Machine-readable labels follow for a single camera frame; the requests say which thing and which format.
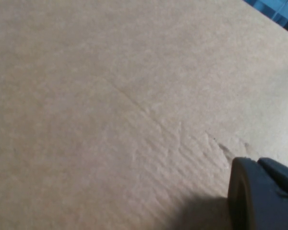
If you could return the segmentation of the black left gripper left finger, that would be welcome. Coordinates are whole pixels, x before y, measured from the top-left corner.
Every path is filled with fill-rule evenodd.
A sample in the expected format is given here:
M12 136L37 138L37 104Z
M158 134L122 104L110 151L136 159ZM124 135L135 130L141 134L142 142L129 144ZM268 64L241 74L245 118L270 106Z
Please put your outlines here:
M234 230L288 230L288 194L252 159L232 161L228 208Z

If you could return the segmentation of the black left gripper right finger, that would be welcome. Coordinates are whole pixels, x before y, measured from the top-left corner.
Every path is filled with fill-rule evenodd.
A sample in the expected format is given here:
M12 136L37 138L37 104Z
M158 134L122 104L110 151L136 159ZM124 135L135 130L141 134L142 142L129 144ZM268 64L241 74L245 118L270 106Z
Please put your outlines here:
M257 163L288 194L288 167L271 158L260 158Z

